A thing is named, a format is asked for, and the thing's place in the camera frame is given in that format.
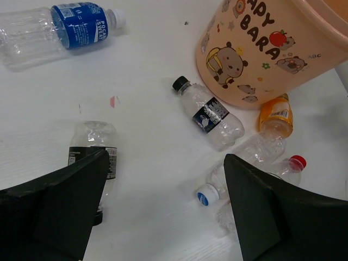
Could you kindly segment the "Pocari Sweat blue label bottle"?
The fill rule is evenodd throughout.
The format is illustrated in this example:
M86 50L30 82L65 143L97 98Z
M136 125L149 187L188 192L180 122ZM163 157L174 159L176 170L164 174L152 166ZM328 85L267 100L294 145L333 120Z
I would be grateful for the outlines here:
M1 62L22 71L68 57L106 40L126 25L120 9L92 2L57 4L1 14Z

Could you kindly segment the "red label bottle red cap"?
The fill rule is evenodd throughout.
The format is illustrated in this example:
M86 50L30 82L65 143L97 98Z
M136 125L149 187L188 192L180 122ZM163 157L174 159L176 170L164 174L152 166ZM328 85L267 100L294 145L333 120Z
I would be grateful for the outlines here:
M278 163L262 167L261 170L294 186L298 186L301 181L301 173L306 165L307 163L302 156L294 155ZM226 234L235 233L237 231L230 200L220 208L216 215L216 219Z

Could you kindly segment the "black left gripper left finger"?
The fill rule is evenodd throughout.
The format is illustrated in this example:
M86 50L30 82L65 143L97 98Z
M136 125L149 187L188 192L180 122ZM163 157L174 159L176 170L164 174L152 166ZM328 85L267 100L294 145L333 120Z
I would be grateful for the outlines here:
M1 260L83 260L108 167L99 150L1 190Z

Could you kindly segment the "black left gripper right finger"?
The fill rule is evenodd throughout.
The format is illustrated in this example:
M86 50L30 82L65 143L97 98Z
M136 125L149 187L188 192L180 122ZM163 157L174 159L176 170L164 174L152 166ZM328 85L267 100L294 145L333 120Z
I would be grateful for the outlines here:
M257 169L223 162L244 260L347 260L347 202Z

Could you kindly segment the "black label bottle black cap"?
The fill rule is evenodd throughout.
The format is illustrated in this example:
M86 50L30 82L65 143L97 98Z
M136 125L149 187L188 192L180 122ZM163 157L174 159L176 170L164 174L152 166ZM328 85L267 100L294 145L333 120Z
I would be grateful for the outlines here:
M67 164L71 165L84 157L98 151L105 150L109 154L109 167L106 182L98 211L94 219L94 226L103 221L104 208L116 179L117 164L117 132L116 128L107 122L85 121L78 123L70 141Z

